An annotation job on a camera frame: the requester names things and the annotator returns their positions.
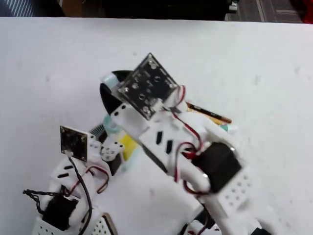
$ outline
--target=pencil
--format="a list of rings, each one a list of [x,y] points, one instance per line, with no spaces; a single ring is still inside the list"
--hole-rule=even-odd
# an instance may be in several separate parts
[[[199,114],[204,114],[204,113],[200,113],[200,112],[198,112],[198,111],[196,111],[196,110],[193,110],[193,109],[191,109],[191,108],[188,108],[188,111],[189,112],[195,112],[195,113],[199,113]],[[221,121],[221,120],[218,120],[218,119],[216,119],[216,118],[214,118],[214,117],[211,117],[211,116],[209,116],[209,115],[207,115],[207,114],[204,114],[206,117],[208,117],[209,119],[211,119],[215,124],[217,124],[217,125],[219,125],[219,126],[221,126],[221,125],[226,125],[227,123],[226,122],[223,122],[223,121]]]
[[[232,120],[230,120],[229,118],[226,118],[226,117],[223,117],[221,115],[215,114],[213,112],[207,111],[207,110],[205,110],[205,109],[203,109],[203,108],[201,108],[199,106],[193,105],[193,104],[191,104],[189,102],[186,102],[186,103],[187,103],[188,108],[193,109],[195,111],[198,111],[199,113],[206,114],[208,116],[211,116],[211,117],[213,117],[215,119],[221,120],[221,121],[226,122],[226,123],[231,123],[232,122]]]

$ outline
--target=red wire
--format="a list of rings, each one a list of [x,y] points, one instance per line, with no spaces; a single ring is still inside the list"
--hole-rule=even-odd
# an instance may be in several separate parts
[[[198,149],[197,149],[197,152],[198,152],[199,150],[201,150],[201,148],[202,148],[202,141],[201,141],[201,138],[200,138],[200,135],[198,134],[198,132],[196,132],[195,129],[193,129],[191,126],[189,126],[186,122],[184,122],[183,120],[181,120],[174,112],[172,112],[172,114],[173,114],[173,116],[174,116],[176,119],[178,119],[179,121],[181,121],[181,122],[185,125],[185,127],[187,127],[187,129],[190,130],[190,131],[197,137],[197,139],[198,139],[198,141],[199,141],[199,147],[198,147]]]
[[[182,96],[181,96],[179,102],[174,107],[177,107],[180,103],[183,102],[183,100],[185,99],[185,95],[186,95],[186,87],[184,85],[182,85]]]
[[[196,149],[195,145],[191,142],[185,141],[182,142],[178,145],[176,149],[176,154],[175,154],[175,173],[174,173],[174,180],[177,183],[178,182],[178,154],[179,154],[179,149],[184,145],[184,144],[189,144],[191,145],[194,149]]]
[[[201,195],[207,195],[207,194],[208,194],[208,192],[196,192],[196,191],[193,191],[190,187],[188,187],[187,181],[185,181],[185,180],[182,182],[182,185],[183,185],[184,189],[185,189],[188,193],[190,193],[190,194],[192,194],[192,195],[201,196]]]
[[[102,173],[104,173],[106,176],[107,176],[107,180],[104,182],[104,184],[97,190],[97,193],[98,194],[100,194],[100,193],[102,193],[103,191],[104,191],[104,187],[106,186],[106,185],[108,185],[108,183],[109,183],[109,174],[108,174],[108,172],[105,170],[105,169],[103,169],[103,168],[101,168],[101,167],[99,167],[99,166],[97,166],[97,165],[92,165],[92,166],[89,166],[88,168],[87,168],[87,170],[85,171],[85,173],[84,174],[86,174],[87,172],[90,172],[90,169],[92,169],[92,168],[96,168],[97,170],[99,170],[99,171],[101,171]],[[72,193],[73,193],[73,191],[74,191],[74,189],[76,188],[76,186],[79,184],[79,181],[77,181],[76,182],[76,184],[74,184],[74,186],[72,187],[72,189],[69,191],[69,195],[71,195]]]

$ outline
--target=wire bundle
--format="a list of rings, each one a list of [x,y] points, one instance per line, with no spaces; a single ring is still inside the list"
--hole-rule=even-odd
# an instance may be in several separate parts
[[[188,125],[186,122],[184,122],[183,120],[181,120],[181,119],[177,116],[177,114],[175,113],[175,108],[176,108],[179,104],[181,104],[181,103],[184,101],[184,99],[185,99],[185,96],[186,96],[186,88],[185,88],[185,86],[179,86],[179,90],[178,90],[177,94],[178,94],[178,100],[179,100],[179,101],[177,102],[177,104],[176,104],[174,107],[171,107],[171,108],[164,108],[164,110],[172,112],[173,117],[174,117],[175,119],[181,121],[181,122],[184,124],[184,126],[185,126],[193,135],[196,136],[197,140],[199,141],[199,145],[198,145],[198,147],[196,147],[193,143],[191,143],[191,142],[189,142],[189,141],[184,141],[184,142],[180,143],[180,144],[177,146],[176,151],[175,151],[175,169],[174,169],[174,180],[175,180],[176,183],[179,181],[178,158],[179,158],[179,154],[181,153],[180,150],[182,149],[182,147],[185,146],[185,145],[187,145],[187,146],[190,148],[190,151],[189,151],[189,152],[186,152],[186,151],[182,152],[183,156],[186,157],[186,158],[188,158],[188,159],[193,159],[193,158],[195,158],[195,157],[197,156],[196,153],[201,150],[202,145],[203,145],[199,133],[198,133],[195,129],[193,129],[190,125]],[[206,195],[206,194],[208,194],[208,192],[196,192],[196,191],[192,190],[191,188],[188,187],[187,181],[185,181],[185,180],[183,181],[183,187],[184,187],[184,189],[185,189],[188,193],[190,193],[190,194],[192,194],[192,195],[201,196],[201,195]],[[197,233],[197,235],[201,235],[201,234],[203,233],[203,231],[205,230],[205,228],[206,228],[206,226],[207,226],[207,223],[208,223],[209,212],[208,212],[207,208],[206,208],[204,205],[203,205],[203,207],[204,207],[204,210],[205,210],[206,215],[207,215],[207,217],[206,217],[206,222],[205,222],[203,228],[202,228],[201,230],[199,230],[199,232]]]

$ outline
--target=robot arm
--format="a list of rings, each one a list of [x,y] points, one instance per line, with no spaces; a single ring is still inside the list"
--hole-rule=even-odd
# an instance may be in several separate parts
[[[165,173],[192,185],[223,235],[280,234],[275,216],[253,197],[252,176],[234,139],[206,116],[186,112],[185,89],[180,97],[181,88],[151,54],[127,77],[116,77],[115,88],[100,88],[102,98],[116,101],[113,121]],[[187,155],[183,146],[195,149]]]

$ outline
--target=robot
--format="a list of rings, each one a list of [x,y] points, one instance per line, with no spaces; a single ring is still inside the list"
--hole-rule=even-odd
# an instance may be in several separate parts
[[[175,182],[183,181],[184,189],[199,200],[205,214],[218,226],[208,229],[207,223],[203,225],[194,220],[180,234],[282,234],[275,214],[266,205],[260,205],[253,174],[241,159],[234,138],[205,115],[187,112],[186,88],[178,85],[151,53],[134,71],[114,71],[104,77],[100,94],[113,122],[131,136],[164,173],[173,176]],[[87,140],[87,149],[82,148],[85,146],[82,136]],[[46,195],[42,204],[47,208],[55,195],[66,198],[68,191],[79,200],[76,208],[67,213],[68,224],[62,228],[65,232],[58,234],[90,234],[101,221],[101,213],[89,203],[96,194],[93,178],[97,175],[88,169],[100,167],[111,177],[112,164],[108,165],[108,161],[121,158],[115,154],[121,155],[124,148],[115,141],[104,143],[90,133],[61,127],[61,149],[68,159],[52,174],[49,191],[56,194]],[[107,146],[115,148],[114,154],[110,155]],[[69,161],[83,174],[89,200],[83,184],[77,186],[79,174],[72,172],[66,181],[58,178]],[[95,216],[86,226],[84,218],[92,217],[91,214]]]

